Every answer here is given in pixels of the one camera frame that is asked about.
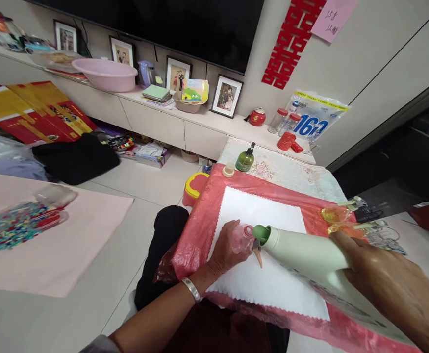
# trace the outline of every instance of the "pink plastic bottle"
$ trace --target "pink plastic bottle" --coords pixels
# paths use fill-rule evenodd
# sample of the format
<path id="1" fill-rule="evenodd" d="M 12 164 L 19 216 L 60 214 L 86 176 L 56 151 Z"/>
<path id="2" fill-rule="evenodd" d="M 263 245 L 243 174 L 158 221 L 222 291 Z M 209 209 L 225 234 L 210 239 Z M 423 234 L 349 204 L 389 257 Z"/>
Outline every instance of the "pink plastic bottle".
<path id="1" fill-rule="evenodd" d="M 248 224 L 239 224 L 232 232 L 232 252 L 241 253 L 252 249 L 255 238 L 252 236 L 253 227 Z"/>

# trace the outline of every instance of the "black trousers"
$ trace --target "black trousers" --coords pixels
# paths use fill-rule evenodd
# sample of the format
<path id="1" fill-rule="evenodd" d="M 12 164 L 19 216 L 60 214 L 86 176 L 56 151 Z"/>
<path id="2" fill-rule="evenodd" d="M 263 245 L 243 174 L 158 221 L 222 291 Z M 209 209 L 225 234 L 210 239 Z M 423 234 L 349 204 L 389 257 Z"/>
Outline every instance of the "black trousers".
<path id="1" fill-rule="evenodd" d="M 152 283 L 152 279 L 162 257 L 181 236 L 187 220 L 188 211 L 180 206 L 165 207 L 157 214 L 154 222 L 154 237 L 149 246 L 142 277 L 136 287 L 134 303 L 138 311 L 174 286 L 174 284 L 162 282 Z M 289 330 L 270 323 L 267 323 L 267 330 L 272 353 L 286 353 Z"/>

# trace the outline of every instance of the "white tv cabinet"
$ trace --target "white tv cabinet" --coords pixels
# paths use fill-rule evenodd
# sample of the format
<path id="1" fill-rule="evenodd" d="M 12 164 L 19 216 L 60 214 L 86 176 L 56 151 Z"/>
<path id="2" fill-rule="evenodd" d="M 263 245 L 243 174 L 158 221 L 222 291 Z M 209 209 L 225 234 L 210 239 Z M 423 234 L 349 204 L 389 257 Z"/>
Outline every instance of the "white tv cabinet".
<path id="1" fill-rule="evenodd" d="M 267 131 L 267 126 L 256 127 L 209 111 L 205 104 L 197 114 L 171 110 L 147 103 L 141 99 L 142 89 L 132 92 L 104 92 L 67 77 L 51 74 L 36 65 L 27 54 L 14 53 L 0 47 L 0 84 L 18 84 L 33 81 L 52 81 L 87 115 L 107 123 L 166 142 L 176 147 L 217 160 L 229 137 L 238 138 L 299 161 L 315 164 L 314 157 L 293 150 L 276 147 L 279 136 Z M 298 143 L 307 151 L 305 140 Z"/>

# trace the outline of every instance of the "silver bracelet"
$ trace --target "silver bracelet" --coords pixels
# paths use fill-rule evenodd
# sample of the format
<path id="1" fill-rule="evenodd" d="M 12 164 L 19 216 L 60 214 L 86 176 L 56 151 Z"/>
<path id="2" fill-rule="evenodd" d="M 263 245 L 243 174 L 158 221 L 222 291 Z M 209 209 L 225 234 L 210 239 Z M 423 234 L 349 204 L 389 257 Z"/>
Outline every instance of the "silver bracelet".
<path id="1" fill-rule="evenodd" d="M 195 298 L 195 302 L 196 304 L 198 304 L 199 302 L 201 302 L 202 297 L 200 296 L 200 294 L 198 293 L 198 289 L 196 289 L 195 285 L 193 284 L 192 281 L 190 281 L 188 278 L 184 278 L 181 280 L 183 283 L 185 283 L 185 285 L 188 287 L 188 289 L 190 290 L 191 294 L 193 294 L 193 298 Z"/>

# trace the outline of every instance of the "floral tablecloth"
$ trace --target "floral tablecloth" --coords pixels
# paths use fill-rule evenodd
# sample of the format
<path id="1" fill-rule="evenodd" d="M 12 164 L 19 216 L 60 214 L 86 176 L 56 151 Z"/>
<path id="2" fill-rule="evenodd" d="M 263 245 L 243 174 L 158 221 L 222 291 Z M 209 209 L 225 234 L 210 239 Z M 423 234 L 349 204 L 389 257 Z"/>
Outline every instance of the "floral tablecloth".
<path id="1" fill-rule="evenodd" d="M 239 154 L 249 147 L 248 142 L 229 138 L 218 163 L 235 163 Z M 260 146 L 255 146 L 253 155 L 255 161 L 247 172 L 250 175 L 330 202 L 347 200 L 337 180 L 324 167 L 302 163 Z"/>

